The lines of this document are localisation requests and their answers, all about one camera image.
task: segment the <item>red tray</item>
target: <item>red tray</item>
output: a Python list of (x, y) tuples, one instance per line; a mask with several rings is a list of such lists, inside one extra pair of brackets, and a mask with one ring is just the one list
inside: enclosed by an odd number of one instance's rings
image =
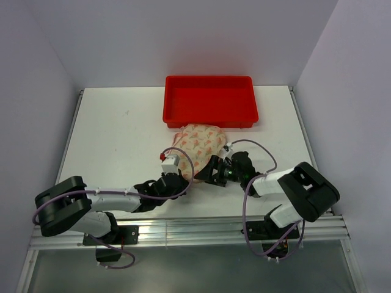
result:
[(258, 121), (249, 76), (168, 76), (163, 121), (169, 128), (190, 123), (250, 128)]

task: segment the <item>white table surface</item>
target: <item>white table surface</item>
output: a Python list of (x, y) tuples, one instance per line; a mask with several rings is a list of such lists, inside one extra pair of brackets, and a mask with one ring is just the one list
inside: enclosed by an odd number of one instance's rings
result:
[[(310, 161), (298, 116), (286, 86), (254, 87), (259, 122), (250, 129), (225, 129), (229, 141), (252, 139), (275, 155), (277, 171)], [(160, 152), (171, 146), (177, 129), (163, 123), (164, 87), (85, 89), (60, 174), (74, 175), (89, 186), (125, 188), (161, 174)], [(235, 145), (246, 150), (254, 167), (263, 172), (272, 160), (251, 143)], [(169, 200), (153, 211), (129, 214), (115, 211), (119, 219), (177, 219), (241, 215), (244, 192), (238, 183), (227, 187), (195, 184), (187, 195)], [(249, 198), (248, 215), (265, 215), (288, 201), (285, 195)]]

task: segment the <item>glass panel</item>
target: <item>glass panel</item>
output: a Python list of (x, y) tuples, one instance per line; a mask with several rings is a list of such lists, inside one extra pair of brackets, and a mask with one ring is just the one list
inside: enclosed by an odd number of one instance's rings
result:
[(41, 251), (29, 292), (355, 292), (340, 241), (304, 243), (280, 264), (245, 245), (129, 249), (125, 270), (98, 267), (94, 250)]

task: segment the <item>white wall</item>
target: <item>white wall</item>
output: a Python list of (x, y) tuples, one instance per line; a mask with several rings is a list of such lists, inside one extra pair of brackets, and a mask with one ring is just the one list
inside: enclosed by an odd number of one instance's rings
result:
[(0, 1), (0, 291), (14, 292), (34, 197), (53, 185), (77, 91), (20, 0)]
[(370, 292), (391, 290), (391, 3), (339, 0), (296, 87)]
[(26, 0), (83, 87), (248, 74), (295, 85), (337, 0)]

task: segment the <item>cloth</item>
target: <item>cloth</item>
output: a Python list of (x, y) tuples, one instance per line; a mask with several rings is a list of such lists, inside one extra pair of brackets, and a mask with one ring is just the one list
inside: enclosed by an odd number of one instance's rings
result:
[[(192, 160), (195, 173), (201, 171), (209, 162), (212, 155), (218, 155), (227, 143), (225, 132), (217, 126), (189, 124), (174, 135), (172, 146), (184, 150)], [(191, 167), (187, 158), (179, 151), (171, 153), (179, 155), (179, 169), (182, 176), (191, 178)]]

